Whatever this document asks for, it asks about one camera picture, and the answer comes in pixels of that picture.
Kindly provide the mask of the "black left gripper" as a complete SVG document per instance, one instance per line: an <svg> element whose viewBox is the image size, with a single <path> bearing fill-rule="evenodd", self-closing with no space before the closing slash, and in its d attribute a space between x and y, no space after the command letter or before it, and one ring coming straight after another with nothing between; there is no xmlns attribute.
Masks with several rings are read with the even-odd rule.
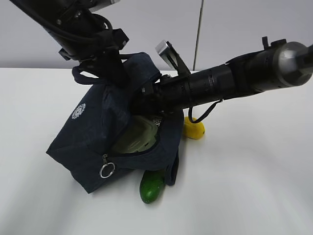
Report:
<svg viewBox="0 0 313 235"><path fill-rule="evenodd" d="M96 57L93 71L101 79L107 79L120 88L129 85L129 76L124 68L119 52L129 42L129 37L121 29L107 28L59 28L59 54L66 61L82 62Z"/></svg>

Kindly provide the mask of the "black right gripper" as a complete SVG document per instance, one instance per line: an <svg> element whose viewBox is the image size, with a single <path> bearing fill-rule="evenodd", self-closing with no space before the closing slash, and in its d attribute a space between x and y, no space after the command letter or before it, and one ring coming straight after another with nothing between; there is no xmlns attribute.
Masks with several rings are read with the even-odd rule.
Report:
<svg viewBox="0 0 313 235"><path fill-rule="evenodd" d="M168 74L145 82L133 97L134 115L166 115L186 108L186 78Z"/></svg>

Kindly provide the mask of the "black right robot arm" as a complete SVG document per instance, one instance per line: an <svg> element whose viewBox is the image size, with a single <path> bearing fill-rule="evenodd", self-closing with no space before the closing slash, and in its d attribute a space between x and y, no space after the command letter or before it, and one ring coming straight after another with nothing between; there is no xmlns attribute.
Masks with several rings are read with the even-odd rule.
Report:
<svg viewBox="0 0 313 235"><path fill-rule="evenodd" d="M191 123L203 121L217 104L266 91L298 87L313 75L313 48L300 42L262 38L263 49L192 73L170 42L159 55L177 75L160 75L142 85L130 102L137 115L166 115L188 109Z"/></svg>

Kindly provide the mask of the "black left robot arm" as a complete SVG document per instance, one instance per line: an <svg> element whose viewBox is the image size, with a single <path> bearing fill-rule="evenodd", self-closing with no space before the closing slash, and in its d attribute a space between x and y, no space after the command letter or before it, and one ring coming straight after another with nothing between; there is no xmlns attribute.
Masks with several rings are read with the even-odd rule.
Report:
<svg viewBox="0 0 313 235"><path fill-rule="evenodd" d="M79 62L72 68L78 84L111 82L124 88L130 78L119 53L129 38L121 28L96 11L115 0L14 0L12 3L38 23L62 48L66 61Z"/></svg>

